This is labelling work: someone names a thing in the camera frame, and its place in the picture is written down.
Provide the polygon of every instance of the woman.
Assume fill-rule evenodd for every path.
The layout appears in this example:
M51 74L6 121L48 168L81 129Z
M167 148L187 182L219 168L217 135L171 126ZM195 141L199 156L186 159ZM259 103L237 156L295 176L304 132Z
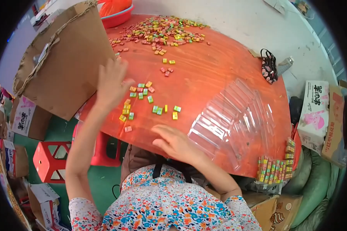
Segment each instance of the woman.
M111 59L106 67L100 66L97 101L67 158L65 184L73 230L261 230L234 179L186 135L165 125L151 129L161 136L153 145L201 174L190 174L189 165L130 146L122 164L121 195L104 217L97 211L87 171L104 119L134 83L123 81L126 69L127 63ZM205 180L220 200L199 186Z

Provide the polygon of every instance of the wooden tabletop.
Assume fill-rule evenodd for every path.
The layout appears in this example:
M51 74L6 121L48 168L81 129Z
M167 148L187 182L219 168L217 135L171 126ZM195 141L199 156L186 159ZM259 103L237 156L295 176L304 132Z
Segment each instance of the wooden tabletop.
M126 23L118 29L107 29L110 38L120 37L124 26L135 24L149 15L132 15ZM192 123L205 108L206 104L232 81L241 78L251 89L258 90L264 104L269 104L275 122L274 136L270 136L272 146L264 150L259 137L249 142L247 153L242 155L240 168L234 170L224 153L219 153L213 160L218 166L231 174L256 177L257 160L261 155L271 158L283 159L286 139L291 135L291 122L288 100L282 78L270 85L261 75L261 60L254 58L248 49L237 42L210 28L186 28L191 32L205 34L203 43L184 44L179 47L167 47L163 56L155 55L151 45L135 42L125 42L118 49L129 48L122 52L122 59L129 62L127 78L138 83L153 82L155 89L152 95L154 103L149 104L146 96L143 100L130 98L126 93L120 105L107 116L101 131L113 137L131 143L151 152L165 155L162 150L155 148L151 143L157 135L150 131L156 124L166 124L175 127L187 134ZM162 63L162 58L175 60L176 64ZM172 68L173 73L165 77L161 68ZM126 99L131 99L131 112L134 120L119 120ZM96 95L87 101L81 112L80 119L85 120L91 107L94 105ZM168 105L168 112L162 115L152 113L153 105L163 107ZM172 120L173 107L181 107L178 120ZM124 127L132 126L132 132L125 133Z

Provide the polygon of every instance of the red plastic basin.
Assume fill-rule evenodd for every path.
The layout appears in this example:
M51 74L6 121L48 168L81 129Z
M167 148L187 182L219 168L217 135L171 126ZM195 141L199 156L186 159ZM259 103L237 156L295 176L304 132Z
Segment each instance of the red plastic basin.
M102 17L101 19L102 19L104 28L107 29L107 28L116 27L128 21L131 18L131 12L133 9L134 9L134 5L131 4L131 6L127 8L126 10L123 10L116 14L112 14L110 16Z

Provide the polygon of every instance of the orange plastic bag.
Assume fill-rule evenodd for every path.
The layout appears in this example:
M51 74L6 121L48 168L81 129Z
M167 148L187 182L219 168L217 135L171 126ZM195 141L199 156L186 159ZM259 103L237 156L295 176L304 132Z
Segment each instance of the orange plastic bag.
M102 5L99 15L100 17L110 16L112 14L116 14L123 10L129 8L132 4L132 0L106 0L106 1L98 1L98 3L105 2Z

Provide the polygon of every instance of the black strap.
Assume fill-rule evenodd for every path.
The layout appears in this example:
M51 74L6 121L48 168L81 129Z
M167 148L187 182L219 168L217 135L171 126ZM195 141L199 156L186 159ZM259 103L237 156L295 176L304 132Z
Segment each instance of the black strap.
M174 169L180 171L184 175L185 181L187 183L193 183L190 174L184 168L182 168L182 166L174 162L168 162L167 159L165 159L163 156L159 156L157 158L158 160L153 170L153 179L158 178L161 175L162 165L167 164L168 166L171 166Z

